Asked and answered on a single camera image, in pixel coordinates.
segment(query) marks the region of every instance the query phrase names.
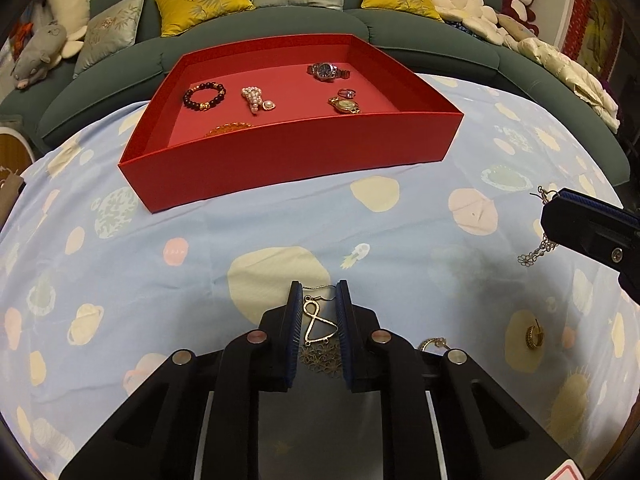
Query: screw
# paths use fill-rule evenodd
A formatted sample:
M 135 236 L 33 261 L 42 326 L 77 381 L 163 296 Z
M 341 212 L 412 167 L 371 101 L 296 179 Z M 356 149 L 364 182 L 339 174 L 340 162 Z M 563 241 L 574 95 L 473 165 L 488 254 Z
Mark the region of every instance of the screw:
M 178 350 L 172 357 L 173 361 L 177 365 L 185 365 L 191 361 L 191 352 L 188 350 Z
M 246 335 L 246 340 L 252 344 L 264 343 L 267 341 L 267 333 L 263 330 L 252 330 Z
M 622 261 L 622 249 L 620 249 L 619 247 L 613 249 L 613 252 L 611 253 L 611 259 L 615 264 L 620 263 Z
M 456 365 L 463 365 L 466 363 L 466 354 L 462 350 L 454 349 L 447 353 L 449 361 Z
M 371 338 L 376 343 L 384 344 L 384 343 L 388 343 L 389 341 L 391 341 L 391 334 L 389 332 L 387 332 L 386 330 L 374 330 L 371 333 Z

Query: gray plush toy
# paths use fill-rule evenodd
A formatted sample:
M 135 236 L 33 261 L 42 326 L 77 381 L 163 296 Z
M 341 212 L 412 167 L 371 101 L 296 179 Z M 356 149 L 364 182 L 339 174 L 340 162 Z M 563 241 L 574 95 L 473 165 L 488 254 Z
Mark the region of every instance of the gray plush toy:
M 66 29 L 52 23 L 41 27 L 24 47 L 12 71 L 14 85 L 23 90 L 41 79 L 55 67 L 62 56 L 60 52 L 66 43 Z

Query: black bead bracelet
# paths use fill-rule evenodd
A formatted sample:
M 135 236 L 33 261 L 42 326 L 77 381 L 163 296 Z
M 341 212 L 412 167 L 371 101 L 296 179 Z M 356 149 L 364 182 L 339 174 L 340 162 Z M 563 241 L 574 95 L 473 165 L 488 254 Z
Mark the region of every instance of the black bead bracelet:
M 198 90 L 204 90 L 205 88 L 213 88 L 218 91 L 218 95 L 216 95 L 211 101 L 205 103 L 197 103 L 196 101 L 191 100 L 191 96 L 196 93 Z M 204 112 L 205 110 L 209 110 L 222 102 L 222 99 L 225 98 L 226 90 L 220 83 L 208 82 L 208 83 L 200 83 L 199 85 L 194 86 L 193 88 L 189 88 L 182 98 L 182 102 L 187 108 L 191 108 L 191 110 L 196 110 L 197 112 Z

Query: watch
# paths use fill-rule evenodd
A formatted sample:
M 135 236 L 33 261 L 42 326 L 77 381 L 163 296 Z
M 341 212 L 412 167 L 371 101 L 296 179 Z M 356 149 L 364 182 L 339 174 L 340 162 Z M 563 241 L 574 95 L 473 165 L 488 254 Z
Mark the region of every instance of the watch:
M 315 63 L 306 67 L 306 73 L 314 76 L 318 81 L 331 82 L 336 78 L 348 79 L 350 70 L 342 70 L 331 63 Z
M 359 114 L 360 108 L 358 103 L 353 99 L 341 99 L 339 97 L 332 97 L 329 99 L 329 104 L 338 110 L 341 114 Z

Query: white plush toy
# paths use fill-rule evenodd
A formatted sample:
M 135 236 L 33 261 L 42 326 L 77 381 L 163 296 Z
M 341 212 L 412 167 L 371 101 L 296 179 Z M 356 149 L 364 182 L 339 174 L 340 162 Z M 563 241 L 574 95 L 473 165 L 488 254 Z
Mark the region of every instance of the white plush toy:
M 66 28 L 66 44 L 62 48 L 63 58 L 72 57 L 82 49 L 82 38 L 89 23 L 89 2 L 87 0 L 46 0 L 53 19 Z
M 496 44 L 505 43 L 508 33 L 498 28 L 495 11 L 484 0 L 431 0 L 443 20 L 462 24 L 481 38 Z

